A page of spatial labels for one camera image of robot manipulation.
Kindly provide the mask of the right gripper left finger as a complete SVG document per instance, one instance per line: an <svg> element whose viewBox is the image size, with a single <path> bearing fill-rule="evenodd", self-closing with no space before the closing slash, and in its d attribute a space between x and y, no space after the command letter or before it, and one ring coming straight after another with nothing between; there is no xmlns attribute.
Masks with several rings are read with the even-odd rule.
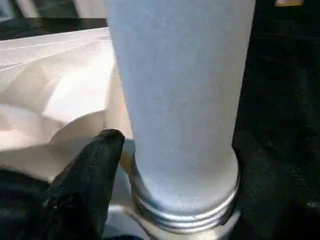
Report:
<svg viewBox="0 0 320 240"><path fill-rule="evenodd" d="M19 240L100 240L125 137L101 131L57 175Z"/></svg>

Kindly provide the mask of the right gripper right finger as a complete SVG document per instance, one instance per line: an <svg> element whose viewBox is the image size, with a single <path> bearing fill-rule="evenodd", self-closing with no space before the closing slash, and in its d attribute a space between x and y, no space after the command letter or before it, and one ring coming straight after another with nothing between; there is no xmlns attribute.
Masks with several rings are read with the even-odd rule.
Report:
<svg viewBox="0 0 320 240"><path fill-rule="evenodd" d="M253 140L235 140L240 161L236 240L318 240L320 186L293 166L292 158L268 152Z"/></svg>

